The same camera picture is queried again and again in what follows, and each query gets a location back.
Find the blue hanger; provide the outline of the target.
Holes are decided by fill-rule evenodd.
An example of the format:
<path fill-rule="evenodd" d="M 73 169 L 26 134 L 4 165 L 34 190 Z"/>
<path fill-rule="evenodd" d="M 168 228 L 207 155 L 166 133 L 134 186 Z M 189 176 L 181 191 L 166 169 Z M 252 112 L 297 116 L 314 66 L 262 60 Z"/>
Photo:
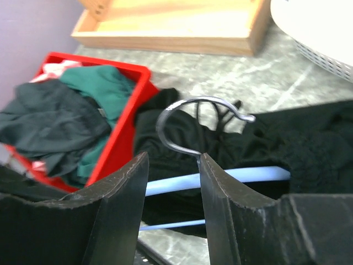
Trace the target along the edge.
<path fill-rule="evenodd" d="M 191 103 L 200 103 L 200 102 L 210 102 L 213 105 L 221 105 L 233 114 L 239 120 L 246 121 L 248 123 L 255 122 L 255 116 L 251 114 L 242 114 L 239 109 L 235 107 L 232 103 L 215 96 L 198 96 L 190 99 L 179 100 L 167 108 L 165 108 L 159 115 L 156 122 L 156 133 L 161 141 L 161 143 L 170 150 L 190 155 L 196 158 L 197 165 L 200 165 L 200 156 L 201 153 L 192 149 L 187 149 L 176 145 L 170 141 L 165 133 L 164 127 L 168 118 L 182 106 L 188 105 Z M 290 172 L 276 166 L 267 166 L 267 167 L 250 167 L 250 168 L 234 168 L 227 169 L 228 173 L 234 179 L 242 182 L 261 182 L 261 181 L 285 181 L 290 179 Z M 187 189 L 196 189 L 201 187 L 200 182 L 200 173 L 189 174 L 184 176 L 178 176 L 173 178 L 166 178 L 157 181 L 151 181 L 147 183 L 146 194 L 145 196 L 152 196 L 157 194 L 177 192 Z M 195 226 L 203 225 L 205 220 L 194 220 L 194 221 L 184 221 L 184 222 L 174 222 L 169 224 L 161 225 L 152 225 L 152 226 L 141 226 L 140 230 L 156 230 L 156 229 L 171 229 L 176 227 L 185 227 L 185 226 Z"/>

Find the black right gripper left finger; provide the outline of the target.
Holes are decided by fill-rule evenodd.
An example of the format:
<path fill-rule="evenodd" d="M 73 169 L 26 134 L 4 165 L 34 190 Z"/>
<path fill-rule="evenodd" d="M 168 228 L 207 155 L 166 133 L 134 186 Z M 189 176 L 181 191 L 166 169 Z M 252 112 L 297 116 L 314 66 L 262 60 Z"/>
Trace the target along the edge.
<path fill-rule="evenodd" d="M 149 161 L 71 194 L 1 167 L 2 264 L 133 264 Z"/>

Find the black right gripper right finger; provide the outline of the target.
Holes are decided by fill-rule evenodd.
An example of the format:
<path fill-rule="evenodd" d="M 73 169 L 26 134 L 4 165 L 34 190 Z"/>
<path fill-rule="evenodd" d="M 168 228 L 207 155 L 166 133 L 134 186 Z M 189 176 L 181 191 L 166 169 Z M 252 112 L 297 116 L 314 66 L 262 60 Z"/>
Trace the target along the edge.
<path fill-rule="evenodd" d="M 211 264 L 351 264 L 352 195 L 266 197 L 199 163 Z"/>

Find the black shorts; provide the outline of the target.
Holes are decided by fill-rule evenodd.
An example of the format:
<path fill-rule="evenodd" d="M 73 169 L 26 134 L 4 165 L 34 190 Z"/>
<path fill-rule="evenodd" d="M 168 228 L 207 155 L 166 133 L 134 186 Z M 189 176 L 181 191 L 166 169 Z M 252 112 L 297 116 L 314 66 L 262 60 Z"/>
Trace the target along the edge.
<path fill-rule="evenodd" d="M 180 99 L 175 88 L 163 89 L 135 116 L 134 155 L 147 152 L 149 181 L 198 173 L 196 158 L 165 147 L 157 133 L 160 113 Z M 286 193 L 352 193 L 352 100 L 304 108 L 255 114 L 242 133 L 225 132 L 232 118 L 217 113 L 211 130 L 196 117 L 177 110 L 165 125 L 165 135 L 175 144 L 207 153 L 223 169 L 279 166 L 290 173 L 288 181 L 247 184 L 273 199 Z M 142 221 L 147 225 L 204 219 L 200 188 L 145 199 Z"/>

